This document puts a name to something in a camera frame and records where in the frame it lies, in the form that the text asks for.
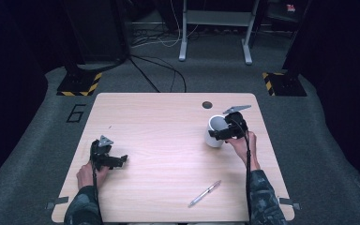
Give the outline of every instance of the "gray carpet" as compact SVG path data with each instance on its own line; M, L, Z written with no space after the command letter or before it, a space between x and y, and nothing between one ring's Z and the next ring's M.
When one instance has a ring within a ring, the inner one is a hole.
M132 48L131 53L172 64L184 75L190 93L256 96L289 194L302 206L291 224L360 224L360 176L327 129L314 87L300 76L307 97L270 97L265 88L262 73L282 71L290 40L259 34L251 50L253 65L247 66L241 38L227 35L191 40L186 62L178 61L180 43L171 48L143 45ZM171 91L171 71L134 61L159 91ZM45 205L60 192L98 93L155 92L128 60L104 72L91 97L57 96L56 88L65 74L63 68L46 74L49 90L45 100L0 170L0 224L53 224L53 210ZM179 76L172 91L184 91ZM86 105L78 108L84 110L81 122L66 123L75 104Z

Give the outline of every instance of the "metal stand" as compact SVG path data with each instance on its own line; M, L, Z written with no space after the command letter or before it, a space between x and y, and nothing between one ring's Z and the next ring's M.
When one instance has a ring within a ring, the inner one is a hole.
M242 39L245 63L252 64L250 55L249 40L252 33L253 24L256 17L257 7L260 0L255 0L251 12L224 12L224 11L199 11L187 10L187 0L183 2L183 38L180 47L179 60L185 61L187 54L187 24L206 24L206 25L229 25L247 26L247 34Z

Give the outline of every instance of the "light stand leg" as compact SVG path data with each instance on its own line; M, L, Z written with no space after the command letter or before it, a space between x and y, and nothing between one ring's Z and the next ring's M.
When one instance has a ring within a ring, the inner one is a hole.
M186 60L187 53L187 0L183 1L183 38L181 40L179 61Z
M250 18L249 18L249 25L247 26L247 35L245 36L245 39L242 39L242 49L244 50L245 63L247 65L252 65L252 56L250 55L249 40L250 40L250 35L252 33L259 1L260 0L255 0L253 4L253 9L250 13Z

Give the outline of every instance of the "yellow and black hazard tape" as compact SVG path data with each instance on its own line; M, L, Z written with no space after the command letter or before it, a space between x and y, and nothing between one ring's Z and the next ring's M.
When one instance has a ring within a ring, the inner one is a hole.
M74 91L61 91L57 92L57 96L91 96L95 92L96 88L98 87L98 82L101 78L101 73L96 75L95 79L93 80L92 84L90 85L89 90L82 91L82 92L74 92Z
M266 72L264 72L262 74L262 78L264 79L265 87L267 88L268 94L270 96L275 96L276 92L274 90L273 84L271 84L269 75L283 75L283 73L266 73Z

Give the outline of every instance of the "white mug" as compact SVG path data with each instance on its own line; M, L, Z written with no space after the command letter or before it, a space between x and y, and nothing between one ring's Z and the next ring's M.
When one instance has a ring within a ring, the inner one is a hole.
M222 130L228 128L223 115L214 115L210 117L207 129L205 131L205 142L211 147L220 147L224 140L216 140L215 137L210 137L209 130Z

